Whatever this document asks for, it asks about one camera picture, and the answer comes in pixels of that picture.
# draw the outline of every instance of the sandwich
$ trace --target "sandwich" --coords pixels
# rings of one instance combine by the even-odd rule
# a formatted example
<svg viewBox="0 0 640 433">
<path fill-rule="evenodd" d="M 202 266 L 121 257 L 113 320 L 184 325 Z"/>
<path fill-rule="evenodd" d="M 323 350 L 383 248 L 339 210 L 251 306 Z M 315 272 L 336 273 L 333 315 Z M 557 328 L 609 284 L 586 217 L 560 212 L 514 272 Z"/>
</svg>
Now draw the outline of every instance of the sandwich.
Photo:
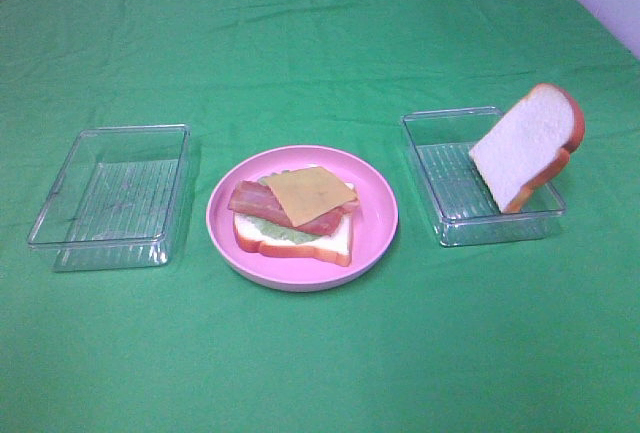
<svg viewBox="0 0 640 433">
<path fill-rule="evenodd" d="M 502 213 L 517 213 L 569 163 L 584 138 L 584 114 L 558 86 L 541 83 L 469 151 Z"/>
<path fill-rule="evenodd" d="M 351 263 L 353 212 L 358 206 L 355 186 L 321 166 L 242 180 L 228 204 L 242 250 L 339 266 Z"/>
</svg>

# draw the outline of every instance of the table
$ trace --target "table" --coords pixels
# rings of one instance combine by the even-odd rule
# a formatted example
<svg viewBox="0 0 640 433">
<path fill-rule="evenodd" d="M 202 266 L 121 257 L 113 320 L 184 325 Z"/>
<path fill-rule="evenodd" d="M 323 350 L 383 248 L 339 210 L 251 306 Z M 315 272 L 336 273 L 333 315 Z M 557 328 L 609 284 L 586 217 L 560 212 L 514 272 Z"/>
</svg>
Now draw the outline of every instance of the table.
<svg viewBox="0 0 640 433">
<path fill-rule="evenodd" d="M 0 430 L 638 431 L 640 64 L 574 0 L 2 0 Z M 581 103 L 553 238 L 443 248 L 402 115 Z M 188 123 L 186 242 L 160 268 L 55 274 L 26 236 L 75 135 Z M 282 145 L 395 191 L 382 260 L 256 285 L 213 247 L 220 178 Z"/>
</svg>

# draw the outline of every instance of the bread crust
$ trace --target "bread crust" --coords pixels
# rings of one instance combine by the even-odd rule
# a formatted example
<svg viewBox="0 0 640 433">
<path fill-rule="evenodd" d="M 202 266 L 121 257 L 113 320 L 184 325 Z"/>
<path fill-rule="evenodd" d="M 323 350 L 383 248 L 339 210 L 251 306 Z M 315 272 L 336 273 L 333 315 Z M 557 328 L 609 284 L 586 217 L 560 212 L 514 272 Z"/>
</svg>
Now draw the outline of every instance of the bread crust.
<svg viewBox="0 0 640 433">
<path fill-rule="evenodd" d="M 540 171 L 536 176 L 534 176 L 531 180 L 525 183 L 518 194 L 515 196 L 513 200 L 507 205 L 504 209 L 503 213 L 517 213 L 519 212 L 525 203 L 531 198 L 533 192 L 536 188 L 547 183 L 553 177 L 555 177 L 562 169 L 569 163 L 569 159 L 571 157 L 571 153 L 573 153 L 582 143 L 585 134 L 585 121 L 584 121 L 584 113 L 582 112 L 582 108 L 578 105 L 578 102 L 563 88 L 560 88 L 553 83 L 540 83 L 536 85 L 525 98 L 531 97 L 535 94 L 535 92 L 540 88 L 555 88 L 560 93 L 564 95 L 566 100 L 571 105 L 571 110 L 573 112 L 573 131 L 571 136 L 567 140 L 567 142 L 562 145 L 558 149 L 556 157 L 544 168 Z"/>
<path fill-rule="evenodd" d="M 335 263 L 339 266 L 349 266 L 351 264 L 351 245 L 353 241 L 353 221 L 349 228 L 349 254 L 341 254 L 337 251 L 326 250 L 315 245 L 302 243 L 299 245 L 270 245 L 263 240 L 254 240 L 240 234 L 233 222 L 233 234 L 240 249 L 248 253 L 259 253 L 272 258 L 315 258 L 327 263 Z"/>
</svg>

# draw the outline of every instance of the bacon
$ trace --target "bacon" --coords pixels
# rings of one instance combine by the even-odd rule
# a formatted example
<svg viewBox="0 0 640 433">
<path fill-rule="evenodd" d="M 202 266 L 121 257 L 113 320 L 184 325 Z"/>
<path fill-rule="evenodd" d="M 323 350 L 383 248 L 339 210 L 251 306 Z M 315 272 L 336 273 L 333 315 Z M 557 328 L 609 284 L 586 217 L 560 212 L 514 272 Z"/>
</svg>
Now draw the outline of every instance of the bacon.
<svg viewBox="0 0 640 433">
<path fill-rule="evenodd" d="M 227 208 L 236 213 L 257 216 L 277 225 L 293 228 L 311 235 L 324 236 L 332 234 L 338 228 L 342 217 L 346 213 L 351 213 L 358 204 L 358 200 L 349 201 L 294 228 L 278 199 L 268 186 L 256 181 L 242 180 L 238 182 L 233 190 Z"/>
</svg>

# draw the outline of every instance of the clear plastic container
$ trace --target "clear plastic container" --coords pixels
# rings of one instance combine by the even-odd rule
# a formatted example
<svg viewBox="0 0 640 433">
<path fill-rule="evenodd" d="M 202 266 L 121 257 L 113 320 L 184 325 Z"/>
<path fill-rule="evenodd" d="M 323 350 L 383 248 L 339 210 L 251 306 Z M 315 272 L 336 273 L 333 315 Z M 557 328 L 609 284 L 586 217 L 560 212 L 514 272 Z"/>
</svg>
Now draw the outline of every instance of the clear plastic container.
<svg viewBox="0 0 640 433">
<path fill-rule="evenodd" d="M 28 237 L 54 271 L 159 266 L 176 245 L 187 125 L 82 131 Z"/>
<path fill-rule="evenodd" d="M 551 182 L 538 188 L 520 213 L 502 214 L 469 157 L 469 149 L 501 116 L 488 106 L 402 118 L 415 180 L 444 246 L 532 240 L 559 231 L 566 206 Z"/>
</svg>

